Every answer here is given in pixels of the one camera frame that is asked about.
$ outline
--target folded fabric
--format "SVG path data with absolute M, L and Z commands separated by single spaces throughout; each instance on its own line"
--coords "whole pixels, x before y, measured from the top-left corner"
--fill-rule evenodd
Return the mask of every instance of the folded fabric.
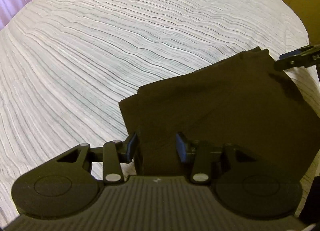
M 189 174 L 175 151 L 183 131 L 191 140 L 240 145 L 302 178 L 320 149 L 320 119 L 273 64 L 268 50 L 255 48 L 122 100 L 127 130 L 140 139 L 138 174 Z

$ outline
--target wrinkled bedding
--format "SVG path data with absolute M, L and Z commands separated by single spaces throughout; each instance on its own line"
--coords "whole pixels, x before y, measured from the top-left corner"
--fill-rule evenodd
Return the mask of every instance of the wrinkled bedding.
M 0 31 L 0 226 L 18 215 L 10 189 L 20 175 L 79 143 L 125 139 L 118 102 L 139 86 L 256 46 L 276 60 L 305 45 L 302 22 L 281 0 L 28 3 Z M 287 74 L 320 115 L 316 69 Z M 297 214 L 318 160 L 301 180 Z M 95 164 L 92 174 L 101 172 Z

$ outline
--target dark object on bed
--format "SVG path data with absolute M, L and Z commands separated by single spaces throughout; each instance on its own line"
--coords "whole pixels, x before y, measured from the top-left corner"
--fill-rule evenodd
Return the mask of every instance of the dark object on bed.
M 237 145 L 193 142 L 181 132 L 175 137 L 175 153 L 192 168 L 189 176 L 124 182 L 120 163 L 132 161 L 135 133 L 103 147 L 80 144 L 25 173 L 12 186 L 20 216 L 5 231 L 303 228 L 292 216 L 302 188 L 287 172 Z M 103 162 L 103 180 L 90 174 L 93 162 Z
M 320 64 L 317 64 L 316 68 L 317 68 L 318 78 L 319 78 L 319 81 L 320 81 Z
M 320 118 L 295 83 L 255 48 L 183 76 L 157 81 L 119 103 L 144 175 L 184 175 L 175 133 L 237 144 L 300 180 L 320 149 Z
M 320 176 L 313 179 L 310 192 L 299 219 L 306 225 L 320 221 Z

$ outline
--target black clamp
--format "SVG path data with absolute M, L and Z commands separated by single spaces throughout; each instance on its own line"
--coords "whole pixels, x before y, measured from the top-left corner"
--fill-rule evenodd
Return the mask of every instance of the black clamp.
M 302 66 L 308 68 L 316 64 L 320 64 L 320 44 L 308 45 L 280 55 L 279 60 L 274 63 L 274 69 L 282 71 Z
M 137 134 L 103 147 L 79 144 L 20 176 L 12 186 L 12 199 L 20 214 L 55 219 L 89 207 L 106 185 L 124 182 L 120 163 L 130 163 L 138 145 Z M 92 163 L 103 162 L 103 180 L 91 175 Z
M 239 215 L 280 218 L 293 214 L 300 202 L 299 180 L 238 145 L 191 142 L 177 133 L 176 148 L 182 163 L 193 163 L 190 181 L 209 185 L 220 203 Z

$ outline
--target black clip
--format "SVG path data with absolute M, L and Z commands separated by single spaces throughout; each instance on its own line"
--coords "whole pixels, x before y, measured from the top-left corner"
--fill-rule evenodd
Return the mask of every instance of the black clip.
M 79 144 L 20 176 L 12 186 L 12 199 L 20 214 L 54 219 L 75 214 L 99 197 L 104 186 L 124 182 L 121 162 L 132 161 L 137 134 L 103 147 Z M 103 181 L 91 175 L 92 163 L 103 162 Z
M 193 163 L 190 181 L 207 184 L 212 179 L 212 163 L 219 162 L 222 147 L 213 146 L 206 141 L 190 142 L 183 133 L 176 134 L 176 149 L 182 163 Z
M 308 68 L 316 64 L 320 64 L 320 44 L 308 45 L 280 55 L 279 60 L 274 63 L 274 69 L 282 71 L 301 66 Z

